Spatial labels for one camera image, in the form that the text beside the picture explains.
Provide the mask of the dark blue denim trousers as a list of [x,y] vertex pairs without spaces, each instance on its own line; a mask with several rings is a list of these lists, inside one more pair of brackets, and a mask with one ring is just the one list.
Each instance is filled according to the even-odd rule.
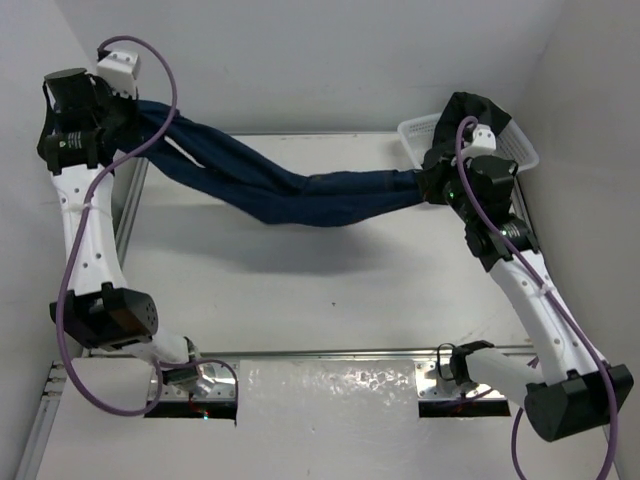
[[414,170],[300,175],[226,133],[194,122],[166,104],[141,100],[139,131],[149,140],[171,122],[145,157],[166,177],[240,209],[267,225],[329,228],[423,202]]

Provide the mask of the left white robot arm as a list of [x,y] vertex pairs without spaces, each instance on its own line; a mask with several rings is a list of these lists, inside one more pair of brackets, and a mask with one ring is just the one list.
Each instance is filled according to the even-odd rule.
[[153,145],[176,114],[171,106],[147,141],[138,137],[138,102],[84,68],[45,76],[45,125],[38,153],[61,205],[67,266],[51,318],[86,349],[124,351],[147,362],[185,364],[185,338],[160,327],[151,296],[128,287],[112,219],[113,157],[121,140]]

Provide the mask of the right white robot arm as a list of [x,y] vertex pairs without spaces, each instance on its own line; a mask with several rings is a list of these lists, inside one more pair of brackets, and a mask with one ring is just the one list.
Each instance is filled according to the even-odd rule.
[[511,211],[517,171],[515,161],[493,155],[469,158],[462,168],[450,153],[427,154],[423,162],[425,200],[450,206],[463,221],[469,250],[509,299],[539,359],[538,369],[530,370],[490,342],[474,341],[453,348],[440,377],[459,388],[480,383],[497,389],[552,442],[612,424],[634,380],[625,365],[610,365],[572,329],[535,234]]

